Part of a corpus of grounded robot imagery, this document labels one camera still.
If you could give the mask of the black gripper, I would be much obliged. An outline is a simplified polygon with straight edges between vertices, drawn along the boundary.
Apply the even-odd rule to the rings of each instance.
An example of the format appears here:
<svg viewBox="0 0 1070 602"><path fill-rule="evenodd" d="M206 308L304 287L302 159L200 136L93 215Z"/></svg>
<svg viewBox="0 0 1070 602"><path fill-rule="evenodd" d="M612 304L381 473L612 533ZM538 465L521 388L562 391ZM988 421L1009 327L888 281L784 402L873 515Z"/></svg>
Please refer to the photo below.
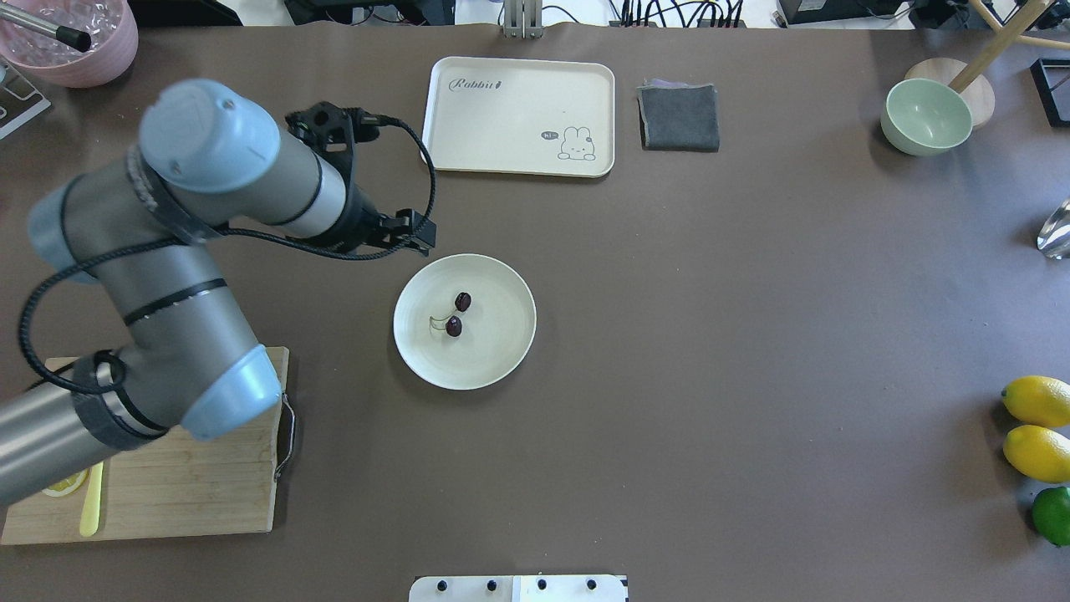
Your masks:
<svg viewBox="0 0 1070 602"><path fill-rule="evenodd" d="M381 127L393 123L389 115L320 102L286 115L284 122L290 135L310 149L318 167L314 198L284 223L289 240L331 252L354 252L370 245L431 254L438 243L435 221L414 209L386 216L356 181L356 146L377 140Z"/></svg>

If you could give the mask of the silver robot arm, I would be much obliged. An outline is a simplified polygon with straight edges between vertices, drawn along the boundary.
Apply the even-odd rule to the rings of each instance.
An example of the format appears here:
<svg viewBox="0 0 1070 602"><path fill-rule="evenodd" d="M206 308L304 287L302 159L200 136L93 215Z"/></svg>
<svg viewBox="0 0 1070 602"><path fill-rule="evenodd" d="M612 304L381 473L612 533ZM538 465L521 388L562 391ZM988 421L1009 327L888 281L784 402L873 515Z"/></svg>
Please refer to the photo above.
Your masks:
<svg viewBox="0 0 1070 602"><path fill-rule="evenodd" d="M213 441L274 407L282 384L207 244L255 237L360 262L435 244L433 201L394 216L356 181L355 146L411 125L321 102L279 127L210 79L160 92L138 140L32 209L34 250L54 267L22 306L17 344L39 383L3 405L3 506L164 437ZM43 295L68 279L103 287L129 344L46 369L32 348Z"/></svg>

